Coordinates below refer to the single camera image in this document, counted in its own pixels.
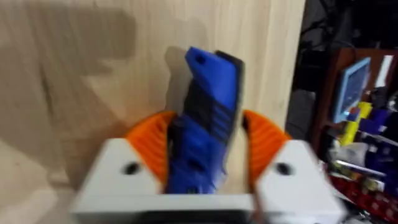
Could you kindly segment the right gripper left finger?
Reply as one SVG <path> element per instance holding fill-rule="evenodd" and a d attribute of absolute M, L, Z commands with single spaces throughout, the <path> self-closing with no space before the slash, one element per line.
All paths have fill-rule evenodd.
<path fill-rule="evenodd" d="M 75 213 L 146 212 L 166 207 L 167 128 L 176 116 L 163 111 L 102 145 L 73 203 Z"/>

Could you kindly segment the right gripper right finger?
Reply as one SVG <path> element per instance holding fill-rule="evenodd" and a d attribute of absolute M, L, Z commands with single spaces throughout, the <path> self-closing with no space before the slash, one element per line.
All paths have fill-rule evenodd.
<path fill-rule="evenodd" d="M 259 223 L 340 223 L 346 210 L 310 146 L 265 116 L 243 111 L 248 187 Z"/>

